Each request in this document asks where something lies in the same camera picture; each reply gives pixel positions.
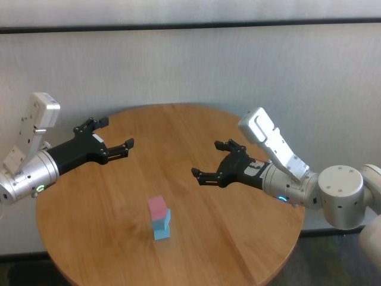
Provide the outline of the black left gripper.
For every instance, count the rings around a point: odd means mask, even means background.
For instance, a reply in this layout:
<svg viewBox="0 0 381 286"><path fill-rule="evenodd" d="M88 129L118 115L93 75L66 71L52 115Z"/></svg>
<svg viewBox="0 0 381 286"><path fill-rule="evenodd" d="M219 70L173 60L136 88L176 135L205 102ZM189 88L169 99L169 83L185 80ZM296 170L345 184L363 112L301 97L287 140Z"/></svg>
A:
<svg viewBox="0 0 381 286"><path fill-rule="evenodd" d="M108 117L99 120L90 117L83 124L73 129L74 134L76 134L74 138L47 151L57 165L60 175L87 162L103 165L109 161L128 157L129 150L134 147L133 138L126 140L121 145L106 148L104 140L97 134L92 133L108 125Z"/></svg>

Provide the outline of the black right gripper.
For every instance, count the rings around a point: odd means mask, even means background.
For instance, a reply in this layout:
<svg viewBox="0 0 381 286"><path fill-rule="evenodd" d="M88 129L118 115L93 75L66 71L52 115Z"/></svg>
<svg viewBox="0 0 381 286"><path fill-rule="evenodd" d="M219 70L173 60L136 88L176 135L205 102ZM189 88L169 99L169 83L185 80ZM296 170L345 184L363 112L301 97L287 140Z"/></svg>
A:
<svg viewBox="0 0 381 286"><path fill-rule="evenodd" d="M253 188L263 188L263 174L270 165L269 162L250 158L246 154L246 146L229 139L226 142L215 141L214 146L219 151L228 151L220 163L216 173L205 173L197 168L191 168L192 175L200 185L227 187L238 182Z"/></svg>

